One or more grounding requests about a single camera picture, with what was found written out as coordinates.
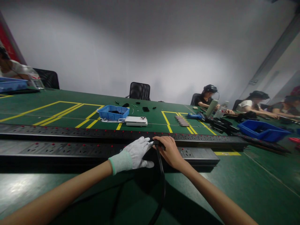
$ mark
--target glue gun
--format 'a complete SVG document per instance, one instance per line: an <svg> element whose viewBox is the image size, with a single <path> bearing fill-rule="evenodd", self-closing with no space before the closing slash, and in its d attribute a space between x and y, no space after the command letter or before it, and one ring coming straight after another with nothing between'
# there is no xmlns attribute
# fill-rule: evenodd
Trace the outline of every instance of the glue gun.
<svg viewBox="0 0 300 225"><path fill-rule="evenodd" d="M188 119L197 119L197 120L201 120L201 121L205 121L205 116L202 113L197 113L196 115L192 115L191 113L187 114L187 118Z"/></svg>

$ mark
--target white glove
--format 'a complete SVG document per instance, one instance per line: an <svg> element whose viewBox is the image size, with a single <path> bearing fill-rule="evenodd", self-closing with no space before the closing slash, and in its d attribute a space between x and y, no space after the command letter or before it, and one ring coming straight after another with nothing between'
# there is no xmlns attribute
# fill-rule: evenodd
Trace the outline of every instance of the white glove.
<svg viewBox="0 0 300 225"><path fill-rule="evenodd" d="M152 168L154 163L152 161L143 160L144 154L151 149L153 142L149 142L150 138L140 137L128 146L119 154L110 157L108 160L112 164L113 174L123 170L132 170L141 167Z"/></svg>

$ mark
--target light green cuff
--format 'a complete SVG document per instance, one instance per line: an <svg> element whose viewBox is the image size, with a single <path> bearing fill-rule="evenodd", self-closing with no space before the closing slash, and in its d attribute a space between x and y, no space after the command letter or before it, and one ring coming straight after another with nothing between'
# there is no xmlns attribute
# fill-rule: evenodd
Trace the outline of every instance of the light green cuff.
<svg viewBox="0 0 300 225"><path fill-rule="evenodd" d="M112 164L113 175L123 170L132 170L133 168L131 156L127 151L121 151L119 154L108 158L108 160Z"/></svg>

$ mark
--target blue storage box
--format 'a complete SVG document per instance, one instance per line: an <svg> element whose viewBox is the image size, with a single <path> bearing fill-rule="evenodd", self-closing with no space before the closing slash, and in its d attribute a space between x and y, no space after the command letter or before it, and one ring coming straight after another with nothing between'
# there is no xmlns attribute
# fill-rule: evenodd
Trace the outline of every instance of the blue storage box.
<svg viewBox="0 0 300 225"><path fill-rule="evenodd" d="M0 77L0 93L26 89L27 80Z"/></svg>
<svg viewBox="0 0 300 225"><path fill-rule="evenodd" d="M270 125L266 122L254 120L246 120L240 123L237 127L240 128L243 134L267 142L278 142L290 134L290 132Z"/></svg>
<svg viewBox="0 0 300 225"><path fill-rule="evenodd" d="M117 113L112 113L110 111L118 111L122 114L117 114ZM122 118L126 118L129 115L129 109L125 107L120 107L120 106L112 106L112 105L107 105L104 106L101 109L98 109L97 112L99 113L100 118L104 119L110 119L110 120L118 120Z"/></svg>

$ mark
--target green workbench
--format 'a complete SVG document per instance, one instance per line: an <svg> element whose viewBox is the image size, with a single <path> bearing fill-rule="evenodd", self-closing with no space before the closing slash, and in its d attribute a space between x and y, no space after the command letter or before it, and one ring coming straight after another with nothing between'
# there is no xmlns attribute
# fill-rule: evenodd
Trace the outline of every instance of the green workbench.
<svg viewBox="0 0 300 225"><path fill-rule="evenodd" d="M121 106L129 103L130 115L147 117L148 126L101 122L96 110L105 105L118 106L115 101ZM0 103L0 123L220 135L197 120L189 120L189 128L179 126L175 115L197 112L189 105L63 90L0 95ZM142 107L148 107L150 112L143 112ZM266 122L279 126L274 120ZM216 152L218 165L210 173L201 174L259 224L300 224L300 153L287 137L280 144L292 154L283 156L252 146L244 152ZM74 176L1 174L0 219ZM157 224L222 223L182 174L167 173L166 180L166 199ZM147 224L160 202L161 188L155 169L123 172L92 187L52 224Z"/></svg>

